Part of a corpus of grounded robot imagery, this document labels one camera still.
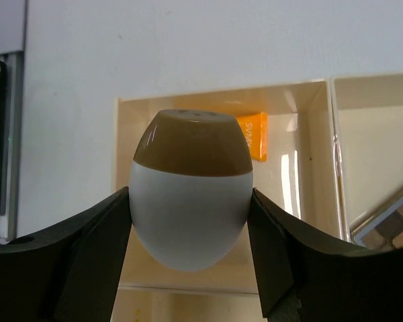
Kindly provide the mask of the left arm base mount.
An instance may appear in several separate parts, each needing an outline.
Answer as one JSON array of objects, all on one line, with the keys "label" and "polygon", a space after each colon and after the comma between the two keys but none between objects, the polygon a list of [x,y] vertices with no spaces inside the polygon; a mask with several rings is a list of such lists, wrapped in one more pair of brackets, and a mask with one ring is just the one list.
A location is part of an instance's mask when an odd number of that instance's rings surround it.
[{"label": "left arm base mount", "polygon": [[16,238],[24,53],[0,54],[0,244]]}]

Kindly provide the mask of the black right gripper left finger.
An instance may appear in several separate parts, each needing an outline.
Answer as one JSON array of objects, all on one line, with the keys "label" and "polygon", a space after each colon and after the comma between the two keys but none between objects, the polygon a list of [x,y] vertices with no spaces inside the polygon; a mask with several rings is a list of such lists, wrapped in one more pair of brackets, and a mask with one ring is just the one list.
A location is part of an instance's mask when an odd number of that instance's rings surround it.
[{"label": "black right gripper left finger", "polygon": [[0,244],[0,321],[109,321],[132,226],[124,187]]}]

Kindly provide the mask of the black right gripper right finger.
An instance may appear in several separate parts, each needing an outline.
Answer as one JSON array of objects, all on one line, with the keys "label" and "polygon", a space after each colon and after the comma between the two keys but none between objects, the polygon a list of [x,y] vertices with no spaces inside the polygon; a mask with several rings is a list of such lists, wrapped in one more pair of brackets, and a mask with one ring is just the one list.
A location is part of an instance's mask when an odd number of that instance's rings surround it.
[{"label": "black right gripper right finger", "polygon": [[258,190],[247,224],[268,321],[403,321],[403,248],[373,251],[343,241]]}]

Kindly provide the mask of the white bottle brown cap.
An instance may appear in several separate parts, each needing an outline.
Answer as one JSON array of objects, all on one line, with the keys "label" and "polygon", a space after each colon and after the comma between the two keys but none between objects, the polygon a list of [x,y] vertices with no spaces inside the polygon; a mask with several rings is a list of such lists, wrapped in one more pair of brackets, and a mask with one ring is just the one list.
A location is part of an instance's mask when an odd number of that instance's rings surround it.
[{"label": "white bottle brown cap", "polygon": [[193,272],[234,246],[253,190],[249,148],[235,117],[159,111],[130,170],[130,211],[142,245],[161,264]]}]

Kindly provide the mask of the brown eyeshadow palette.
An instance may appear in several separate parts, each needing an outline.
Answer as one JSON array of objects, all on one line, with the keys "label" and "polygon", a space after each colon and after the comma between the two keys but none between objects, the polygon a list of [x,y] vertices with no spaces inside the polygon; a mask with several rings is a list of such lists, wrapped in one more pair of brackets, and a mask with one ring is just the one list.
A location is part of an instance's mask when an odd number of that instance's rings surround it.
[{"label": "brown eyeshadow palette", "polygon": [[403,187],[375,211],[360,216],[350,233],[355,245],[371,250],[403,248]]}]

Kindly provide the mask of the orange cream tube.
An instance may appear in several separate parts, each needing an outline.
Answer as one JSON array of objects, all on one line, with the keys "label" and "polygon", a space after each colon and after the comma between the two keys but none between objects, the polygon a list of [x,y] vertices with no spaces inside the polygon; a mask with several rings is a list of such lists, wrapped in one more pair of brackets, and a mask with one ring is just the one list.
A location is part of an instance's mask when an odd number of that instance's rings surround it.
[{"label": "orange cream tube", "polygon": [[242,115],[237,118],[253,160],[267,160],[267,114]]}]

